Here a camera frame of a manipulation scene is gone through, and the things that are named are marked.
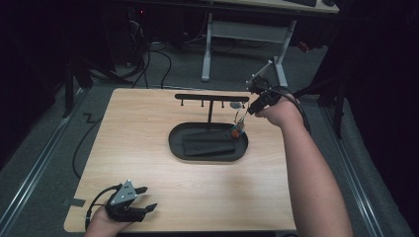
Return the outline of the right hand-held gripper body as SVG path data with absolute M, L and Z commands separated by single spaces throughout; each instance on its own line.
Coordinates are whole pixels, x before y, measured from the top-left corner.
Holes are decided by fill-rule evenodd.
M 269 60 L 265 66 L 254 73 L 246 82 L 247 90 L 251 94 L 258 95 L 258 98 L 251 104 L 252 107 L 273 106 L 282 96 L 279 87 L 273 87 L 269 80 L 264 77 L 272 64 L 273 61 Z

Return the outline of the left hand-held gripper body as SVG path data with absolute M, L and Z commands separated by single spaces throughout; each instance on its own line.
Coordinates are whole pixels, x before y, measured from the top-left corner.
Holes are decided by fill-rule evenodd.
M 109 217 L 117 222 L 141 222 L 145 216 L 142 208 L 130 207 L 139 196 L 131 180 L 127 180 L 111 195 L 105 205 Z

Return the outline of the black key stand with tray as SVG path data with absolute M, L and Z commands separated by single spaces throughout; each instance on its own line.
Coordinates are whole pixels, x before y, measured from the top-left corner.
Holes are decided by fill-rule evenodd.
M 234 123 L 213 122 L 212 111 L 215 102 L 224 103 L 240 102 L 242 109 L 249 101 L 248 97 L 242 96 L 219 96 L 219 95 L 198 95 L 198 94 L 176 94 L 175 98 L 184 105 L 185 101 L 199 101 L 203 106 L 205 102 L 209 103 L 208 120 L 206 122 L 183 122 L 176 125 L 169 133 L 168 143 L 171 152 L 179 159 L 184 161 L 206 161 L 206 162 L 234 162 L 242 158 L 248 148 L 248 136 L 243 130 L 243 118 Z M 201 133 L 206 131 L 225 130 L 235 144 L 235 151 L 226 154 L 212 154 L 207 156 L 187 156 L 184 154 L 182 137 L 185 134 Z

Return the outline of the black wallet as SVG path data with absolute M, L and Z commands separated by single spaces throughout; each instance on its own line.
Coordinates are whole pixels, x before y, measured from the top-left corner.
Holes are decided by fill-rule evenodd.
M 207 156 L 235 151 L 234 141 L 225 130 L 185 134 L 182 141 L 184 154 L 187 156 Z

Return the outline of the person's right hand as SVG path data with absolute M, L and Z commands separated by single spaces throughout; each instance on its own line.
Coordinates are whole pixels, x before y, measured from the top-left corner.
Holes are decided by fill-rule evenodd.
M 275 105 L 256 114 L 257 118 L 266 119 L 280 128 L 303 128 L 303 118 L 297 107 L 288 99 L 280 99 Z

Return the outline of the person's left hand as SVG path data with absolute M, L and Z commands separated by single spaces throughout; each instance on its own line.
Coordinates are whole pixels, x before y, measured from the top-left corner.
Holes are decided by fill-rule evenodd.
M 101 206 L 95 211 L 84 237 L 117 237 L 130 225 L 131 222 L 114 221 Z

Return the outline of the black tape patch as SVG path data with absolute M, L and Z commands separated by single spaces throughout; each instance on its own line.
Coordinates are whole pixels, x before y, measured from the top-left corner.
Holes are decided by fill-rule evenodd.
M 80 198 L 65 198 L 63 202 L 61 203 L 63 206 L 79 206 L 83 207 L 85 204 L 85 199 Z

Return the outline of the desk with white metal legs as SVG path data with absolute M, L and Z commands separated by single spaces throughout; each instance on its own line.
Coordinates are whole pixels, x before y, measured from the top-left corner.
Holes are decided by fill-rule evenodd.
M 261 8 L 265 10 L 281 10 L 285 13 L 314 14 L 315 16 L 336 16 L 340 9 L 336 4 L 332 7 L 323 4 L 322 0 L 317 0 L 315 7 L 307 7 L 284 0 L 204 0 L 210 7 L 249 7 L 251 10 Z M 261 25 L 250 23 L 239 23 L 226 20 L 214 20 L 212 13 L 208 13 L 206 52 L 203 61 L 202 80 L 208 82 L 210 79 L 211 65 L 211 41 L 213 38 L 231 40 L 252 40 L 279 43 L 282 48 L 279 54 L 273 57 L 273 64 L 277 78 L 281 86 L 288 86 L 285 75 L 283 60 L 288 50 L 293 32 L 297 23 L 296 18 L 292 18 L 286 27 L 273 25 Z

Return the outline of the black metal stand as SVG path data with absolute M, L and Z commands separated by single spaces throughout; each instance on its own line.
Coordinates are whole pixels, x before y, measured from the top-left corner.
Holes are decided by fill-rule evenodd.
M 79 87 L 82 89 L 91 89 L 93 86 L 93 80 L 90 76 L 89 67 L 86 61 L 80 57 L 70 58 L 68 63 L 65 65 L 65 111 L 63 114 L 65 118 L 70 115 L 74 107 L 74 81 L 77 81 Z
M 321 108 L 332 108 L 332 127 L 335 135 L 342 138 L 342 118 L 344 115 L 345 82 L 342 79 L 326 79 L 311 83 L 308 87 L 293 93 L 295 98 L 305 95 L 318 95 L 317 105 Z

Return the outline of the black keyboard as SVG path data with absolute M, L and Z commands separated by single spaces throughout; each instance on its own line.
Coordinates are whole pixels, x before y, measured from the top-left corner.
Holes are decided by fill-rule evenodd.
M 299 4 L 302 6 L 307 6 L 307 7 L 315 7 L 317 3 L 317 0 L 284 0 L 284 1 Z

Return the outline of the dark computer tower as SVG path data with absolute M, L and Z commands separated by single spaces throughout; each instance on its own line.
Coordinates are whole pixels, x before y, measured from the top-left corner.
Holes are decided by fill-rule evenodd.
M 145 9 L 140 7 L 128 7 L 127 17 L 129 35 L 133 44 L 133 60 L 135 66 L 141 65 L 142 55 L 147 48 L 147 30 Z

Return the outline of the metal floor rail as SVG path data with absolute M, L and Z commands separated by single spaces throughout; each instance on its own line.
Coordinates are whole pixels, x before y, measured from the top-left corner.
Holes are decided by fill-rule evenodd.
M 351 189 L 358 211 L 363 218 L 364 224 L 369 232 L 370 237 L 384 237 L 382 229 L 377 221 L 377 216 L 374 212 L 371 201 L 360 182 L 357 172 L 350 159 L 349 153 L 347 152 L 343 141 L 336 135 L 333 127 L 333 118 L 331 113 L 328 109 L 320 108 L 319 110 L 323 116 L 323 119 L 327 123 L 328 130 L 331 133 L 334 143 L 338 149 L 344 173 L 348 180 L 348 185 Z
M 78 89 L 73 94 L 71 109 L 62 104 L 53 105 L 31 128 L 0 171 L 0 236 L 6 236 L 14 225 L 46 169 L 56 144 L 88 93 L 88 89 Z

